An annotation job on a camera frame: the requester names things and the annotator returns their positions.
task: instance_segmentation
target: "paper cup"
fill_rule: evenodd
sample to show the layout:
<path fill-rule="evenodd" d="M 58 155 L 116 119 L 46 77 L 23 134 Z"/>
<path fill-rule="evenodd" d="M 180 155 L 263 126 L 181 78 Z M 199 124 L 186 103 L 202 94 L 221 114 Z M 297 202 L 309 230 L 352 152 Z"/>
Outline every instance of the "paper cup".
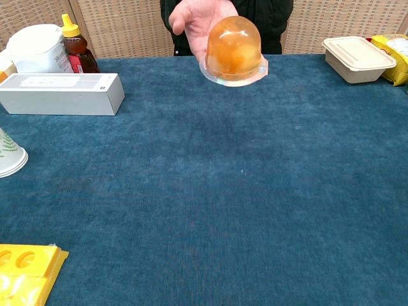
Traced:
<path fill-rule="evenodd" d="M 19 171 L 27 160 L 26 150 L 17 145 L 6 132 L 0 129 L 0 178 Z"/>

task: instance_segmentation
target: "orange jelly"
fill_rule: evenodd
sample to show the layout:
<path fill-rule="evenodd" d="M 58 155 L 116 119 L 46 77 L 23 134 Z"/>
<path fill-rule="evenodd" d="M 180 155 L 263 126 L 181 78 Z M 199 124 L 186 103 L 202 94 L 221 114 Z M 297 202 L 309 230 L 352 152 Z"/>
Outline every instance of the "orange jelly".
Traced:
<path fill-rule="evenodd" d="M 240 16 L 222 19 L 208 37 L 207 71 L 224 80 L 250 78 L 261 64 L 261 36 L 256 26 Z"/>

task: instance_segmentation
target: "red label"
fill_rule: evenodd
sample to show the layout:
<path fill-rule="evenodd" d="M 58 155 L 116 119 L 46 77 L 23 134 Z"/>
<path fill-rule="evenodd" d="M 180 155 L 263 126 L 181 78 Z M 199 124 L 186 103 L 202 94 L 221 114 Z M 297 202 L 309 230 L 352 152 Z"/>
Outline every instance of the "red label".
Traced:
<path fill-rule="evenodd" d="M 82 70 L 81 61 L 77 55 L 69 55 L 69 62 L 71 63 L 74 73 L 84 73 Z"/>

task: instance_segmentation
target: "person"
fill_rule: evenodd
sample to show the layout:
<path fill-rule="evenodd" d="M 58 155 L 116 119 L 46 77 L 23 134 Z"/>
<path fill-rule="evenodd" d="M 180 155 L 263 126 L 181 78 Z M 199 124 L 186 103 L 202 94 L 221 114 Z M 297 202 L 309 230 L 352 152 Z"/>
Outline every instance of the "person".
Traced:
<path fill-rule="evenodd" d="M 208 35 L 223 18 L 243 16 L 261 35 L 263 54 L 281 54 L 281 34 L 293 11 L 293 0 L 160 0 L 161 17 L 171 32 L 174 55 L 205 57 Z"/>

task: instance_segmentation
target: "white container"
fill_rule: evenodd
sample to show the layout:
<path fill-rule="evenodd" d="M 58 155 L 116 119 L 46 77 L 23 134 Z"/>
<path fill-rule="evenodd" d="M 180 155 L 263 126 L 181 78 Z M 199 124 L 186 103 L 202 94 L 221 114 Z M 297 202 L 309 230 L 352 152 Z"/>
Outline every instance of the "white container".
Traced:
<path fill-rule="evenodd" d="M 14 73 L 0 84 L 0 104 L 12 114 L 113 116 L 123 99 L 116 73 Z"/>
<path fill-rule="evenodd" d="M 383 50 L 357 36 L 327 38 L 326 62 L 349 83 L 376 81 L 397 62 Z"/>
<path fill-rule="evenodd" d="M 73 73 L 63 38 L 57 25 L 32 25 L 14 34 L 6 49 L 19 73 Z"/>

